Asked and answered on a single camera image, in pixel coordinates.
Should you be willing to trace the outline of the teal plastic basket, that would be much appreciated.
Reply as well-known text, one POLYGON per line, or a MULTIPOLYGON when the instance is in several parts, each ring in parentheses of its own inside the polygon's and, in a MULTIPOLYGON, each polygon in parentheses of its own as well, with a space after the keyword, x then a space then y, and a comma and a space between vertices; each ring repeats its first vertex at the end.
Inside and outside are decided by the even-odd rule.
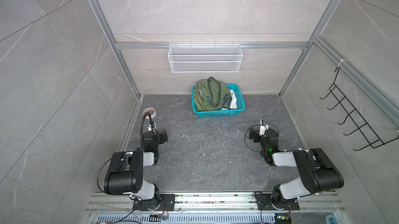
POLYGON ((235 97, 237 99, 236 106, 237 109, 225 109, 225 110, 213 110, 213 111, 197 111, 196 105, 194 103, 194 93, 193 90, 196 86, 192 87, 191 100, 192 100, 192 109, 195 114, 198 115, 199 118, 212 118, 212 117, 229 117, 236 116, 240 112, 245 110, 244 98, 241 93, 241 90, 236 84, 227 84, 227 87, 230 90, 234 91, 235 97))

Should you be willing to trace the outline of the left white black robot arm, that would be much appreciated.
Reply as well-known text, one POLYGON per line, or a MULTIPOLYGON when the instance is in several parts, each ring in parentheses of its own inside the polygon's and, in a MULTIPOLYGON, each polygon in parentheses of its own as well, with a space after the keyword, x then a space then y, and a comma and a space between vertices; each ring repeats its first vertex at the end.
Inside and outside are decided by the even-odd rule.
POLYGON ((159 145, 168 141, 163 130, 147 131, 141 135, 142 147, 133 151, 115 152, 105 165, 105 179, 97 187, 106 195, 128 196, 133 200, 133 210, 173 211, 175 194, 161 194, 156 184, 147 182, 143 168, 156 165, 159 160, 159 145))

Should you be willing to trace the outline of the green tank top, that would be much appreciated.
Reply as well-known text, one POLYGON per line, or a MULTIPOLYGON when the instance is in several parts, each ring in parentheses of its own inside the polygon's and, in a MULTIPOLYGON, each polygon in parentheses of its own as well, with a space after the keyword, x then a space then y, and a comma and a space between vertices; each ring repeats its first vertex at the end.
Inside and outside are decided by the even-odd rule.
POLYGON ((214 77, 199 81, 192 92, 197 111, 230 109, 233 100, 227 85, 214 77))

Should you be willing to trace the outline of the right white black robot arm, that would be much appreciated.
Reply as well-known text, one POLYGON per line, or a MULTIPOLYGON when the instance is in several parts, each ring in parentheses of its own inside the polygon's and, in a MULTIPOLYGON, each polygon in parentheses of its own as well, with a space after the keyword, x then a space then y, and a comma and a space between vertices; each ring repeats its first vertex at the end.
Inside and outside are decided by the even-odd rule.
POLYGON ((259 210, 299 210, 299 198, 344 186, 342 174, 321 148, 281 151, 279 136, 278 130, 264 124, 251 126, 244 135, 260 144, 259 153, 269 166, 296 168, 299 173, 298 178, 274 186, 271 194, 255 192, 259 210))

